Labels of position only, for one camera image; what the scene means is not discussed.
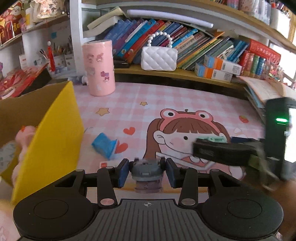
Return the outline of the small blue box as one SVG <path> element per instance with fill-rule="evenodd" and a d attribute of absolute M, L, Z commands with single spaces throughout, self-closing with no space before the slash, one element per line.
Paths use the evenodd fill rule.
<path fill-rule="evenodd" d="M 106 134 L 100 133 L 92 142 L 92 147 L 97 153 L 107 160 L 111 160 L 115 154 L 117 139 L 111 140 Z"/>

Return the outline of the white rabbit figurine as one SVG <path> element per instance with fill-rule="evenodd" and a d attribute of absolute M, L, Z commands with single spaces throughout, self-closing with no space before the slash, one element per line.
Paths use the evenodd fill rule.
<path fill-rule="evenodd" d="M 64 13 L 65 0 L 34 0 L 32 3 L 38 19 L 53 18 Z"/>

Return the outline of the pink cartoon table mat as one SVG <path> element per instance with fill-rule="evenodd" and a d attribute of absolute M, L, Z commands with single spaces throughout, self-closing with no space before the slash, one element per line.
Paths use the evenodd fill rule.
<path fill-rule="evenodd" d="M 173 159 L 207 173 L 220 169 L 237 179 L 241 167 L 229 167 L 192 156 L 197 138 L 230 142 L 233 137 L 259 139 L 263 124 L 251 104 L 242 99 L 200 90 L 139 83 L 118 83 L 114 93 L 95 97 L 86 86 L 74 87 L 84 124 L 78 168 L 87 173 L 115 166 L 122 159 Z M 105 159 L 92 147 L 104 133 L 117 139 L 115 154 Z"/>

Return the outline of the red boxed book set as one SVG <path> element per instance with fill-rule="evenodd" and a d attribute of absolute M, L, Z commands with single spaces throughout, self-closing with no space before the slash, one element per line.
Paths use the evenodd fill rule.
<path fill-rule="evenodd" d="M 249 39 L 248 43 L 249 43 L 249 46 L 247 47 L 247 50 L 250 53 L 253 53 L 261 58 L 265 58 L 270 63 L 276 64 L 276 65 L 280 63 L 281 54 L 277 53 L 273 49 L 253 39 Z"/>

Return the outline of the grey capped small jar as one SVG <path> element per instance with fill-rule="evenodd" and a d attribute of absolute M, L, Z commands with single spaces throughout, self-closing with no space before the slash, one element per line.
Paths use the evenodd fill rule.
<path fill-rule="evenodd" d="M 129 171 L 135 181 L 136 193 L 159 193 L 162 191 L 165 158 L 149 160 L 135 158 L 129 164 Z"/>

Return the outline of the red doll figurine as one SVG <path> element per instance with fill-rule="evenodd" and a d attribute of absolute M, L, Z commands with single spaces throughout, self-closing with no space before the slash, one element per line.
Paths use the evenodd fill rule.
<path fill-rule="evenodd" d="M 49 58 L 51 71 L 55 72 L 56 67 L 55 67 L 54 55 L 53 55 L 53 51 L 52 51 L 52 48 L 51 48 L 51 42 L 50 41 L 47 42 L 47 46 L 48 46 L 48 58 Z"/>

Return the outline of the white bookshelf frame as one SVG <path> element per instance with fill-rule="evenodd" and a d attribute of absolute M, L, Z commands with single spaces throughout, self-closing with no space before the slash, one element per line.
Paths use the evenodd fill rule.
<path fill-rule="evenodd" d="M 100 10 L 117 6 L 123 11 L 149 9 L 191 16 L 213 23 L 217 29 L 234 30 L 240 35 L 263 43 L 272 42 L 295 53 L 295 45 L 269 25 L 242 11 L 214 1 L 70 1 L 70 26 L 77 73 L 84 73 L 81 46 L 93 40 L 83 36 L 83 17 L 99 16 Z"/>

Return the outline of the pink plush toy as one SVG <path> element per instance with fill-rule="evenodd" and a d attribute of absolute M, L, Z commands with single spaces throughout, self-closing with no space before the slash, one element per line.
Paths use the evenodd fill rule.
<path fill-rule="evenodd" d="M 24 160 L 28 147 L 34 138 L 36 129 L 37 128 L 35 126 L 22 126 L 19 132 L 16 134 L 15 141 L 21 148 L 21 152 L 18 155 L 18 164 L 15 166 L 11 176 L 11 180 L 14 186 L 16 184 L 22 161 Z"/>

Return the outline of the red festive doll decoration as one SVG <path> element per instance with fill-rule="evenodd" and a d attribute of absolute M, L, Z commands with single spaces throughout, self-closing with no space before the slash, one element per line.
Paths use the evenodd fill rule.
<path fill-rule="evenodd" d="M 15 2 L 1 14 L 1 46 L 22 33 L 20 20 L 24 16 L 21 1 Z"/>

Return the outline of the red plastic wrapped plate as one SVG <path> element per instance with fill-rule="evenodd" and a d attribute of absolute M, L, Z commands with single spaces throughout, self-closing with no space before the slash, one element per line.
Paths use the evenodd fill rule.
<path fill-rule="evenodd" d="M 11 71 L 1 80 L 1 99 L 19 97 L 40 89 L 51 79 L 47 64 Z"/>

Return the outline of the stack of papers and books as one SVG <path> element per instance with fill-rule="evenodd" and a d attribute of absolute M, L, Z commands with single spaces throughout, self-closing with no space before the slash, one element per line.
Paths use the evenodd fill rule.
<path fill-rule="evenodd" d="M 246 76 L 238 76 L 237 78 L 246 84 L 244 89 L 247 92 L 247 98 L 263 122 L 265 122 L 265 103 L 268 100 L 280 97 L 289 97 L 295 100 L 295 90 L 282 82 Z"/>

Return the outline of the orange white box upper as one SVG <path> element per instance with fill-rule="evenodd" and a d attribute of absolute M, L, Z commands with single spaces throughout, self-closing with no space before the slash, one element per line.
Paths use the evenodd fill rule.
<path fill-rule="evenodd" d="M 230 74 L 240 75 L 242 66 L 221 58 L 205 55 L 204 65 L 208 68 L 221 70 Z"/>

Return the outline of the pink cylinder container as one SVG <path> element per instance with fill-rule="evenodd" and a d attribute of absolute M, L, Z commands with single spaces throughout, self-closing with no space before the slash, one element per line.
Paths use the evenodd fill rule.
<path fill-rule="evenodd" d="M 111 40 L 91 41 L 82 45 L 87 85 L 92 96 L 106 96 L 115 91 Z"/>

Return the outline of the white quilted pearl handbag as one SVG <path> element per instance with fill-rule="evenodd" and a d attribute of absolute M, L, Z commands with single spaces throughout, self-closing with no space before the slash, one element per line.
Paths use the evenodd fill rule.
<path fill-rule="evenodd" d="M 155 37 L 162 36 L 168 39 L 167 47 L 152 46 Z M 142 47 L 141 68 L 145 71 L 172 72 L 177 68 L 178 51 L 172 47 L 172 38 L 166 32 L 155 32 L 149 36 L 147 45 Z"/>

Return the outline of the orange white box lower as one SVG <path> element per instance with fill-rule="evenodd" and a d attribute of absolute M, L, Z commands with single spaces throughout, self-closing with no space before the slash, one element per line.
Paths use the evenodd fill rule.
<path fill-rule="evenodd" d="M 231 73 L 227 73 L 213 68 L 208 68 L 199 63 L 196 63 L 194 72 L 198 77 L 222 80 L 226 82 L 231 82 L 231 79 L 233 77 L 233 74 Z"/>

